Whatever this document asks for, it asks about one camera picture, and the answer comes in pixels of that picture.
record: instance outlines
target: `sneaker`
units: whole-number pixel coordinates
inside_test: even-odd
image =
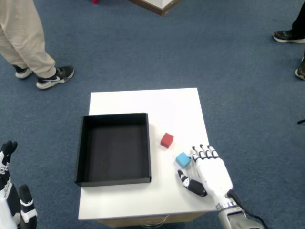
[[[305,61],[304,57],[302,58],[302,63],[300,67],[295,71],[295,75],[299,77],[301,80],[305,80]]]
[[[13,65],[14,68],[16,69],[16,74],[15,76],[18,78],[18,79],[25,79],[27,78],[29,75],[31,75],[31,73],[33,72],[31,69],[29,68],[20,68],[18,67],[17,65]]]
[[[72,78],[73,74],[74,68],[72,66],[57,68],[54,76],[47,79],[39,77],[36,86],[39,89],[48,89],[50,87],[54,87],[59,83],[67,82],[69,79]]]
[[[273,34],[273,38],[280,43],[294,42],[298,44],[305,43],[305,36],[293,34],[292,30],[278,31]]]

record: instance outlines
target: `black tray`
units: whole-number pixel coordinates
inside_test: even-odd
[[[94,187],[150,181],[146,113],[83,117],[76,184]]]

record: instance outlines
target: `black cable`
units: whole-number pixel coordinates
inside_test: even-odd
[[[297,123],[298,123],[298,124],[305,123],[305,119],[303,119],[303,120],[301,120],[301,121],[298,121]]]
[[[230,197],[230,198],[232,198],[232,199],[237,203],[237,205],[239,205],[239,206],[245,211],[245,213],[247,213],[249,216],[258,219],[266,229],[271,229],[270,227],[267,226],[267,224],[264,222],[264,220],[263,220],[261,217],[255,215],[255,214],[253,214],[253,213],[251,213],[251,212],[249,212],[249,211],[242,205],[242,203],[241,203],[241,201],[240,201],[238,195],[235,193],[234,190],[230,189],[230,190],[228,191],[228,193],[227,193],[227,196]]]

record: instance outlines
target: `khaki pants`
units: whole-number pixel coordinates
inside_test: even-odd
[[[33,0],[0,0],[0,54],[11,64],[29,67],[39,77],[56,73]]]

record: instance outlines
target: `wooden table base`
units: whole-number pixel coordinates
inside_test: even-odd
[[[109,227],[128,227],[141,225],[154,225],[160,223],[180,223],[190,222],[202,216],[204,212],[175,214],[175,215],[161,215],[153,217],[134,217],[134,218],[119,218],[119,219],[104,219],[99,220],[99,223],[105,224]]]

